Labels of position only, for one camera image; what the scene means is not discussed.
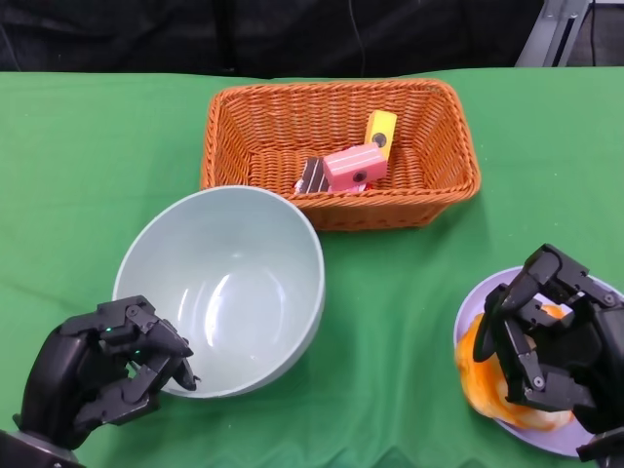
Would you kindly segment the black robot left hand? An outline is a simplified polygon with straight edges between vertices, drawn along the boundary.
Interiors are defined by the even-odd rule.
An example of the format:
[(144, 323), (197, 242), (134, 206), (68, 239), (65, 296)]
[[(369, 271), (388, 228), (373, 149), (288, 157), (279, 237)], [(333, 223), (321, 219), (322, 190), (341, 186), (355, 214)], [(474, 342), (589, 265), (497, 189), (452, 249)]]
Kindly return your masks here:
[(102, 425), (155, 411), (174, 380), (197, 387), (186, 338), (142, 295), (100, 304), (53, 329), (25, 384), (18, 428), (63, 449), (79, 448)]

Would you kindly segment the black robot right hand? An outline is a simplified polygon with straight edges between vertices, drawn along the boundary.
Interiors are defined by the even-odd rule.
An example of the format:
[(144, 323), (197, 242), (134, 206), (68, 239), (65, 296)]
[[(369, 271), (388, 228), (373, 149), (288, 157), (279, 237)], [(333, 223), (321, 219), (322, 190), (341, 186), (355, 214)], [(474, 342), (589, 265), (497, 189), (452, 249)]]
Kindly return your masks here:
[(473, 358), (495, 356), (509, 403), (570, 410), (593, 434), (623, 424), (623, 298), (544, 244), (485, 301)]

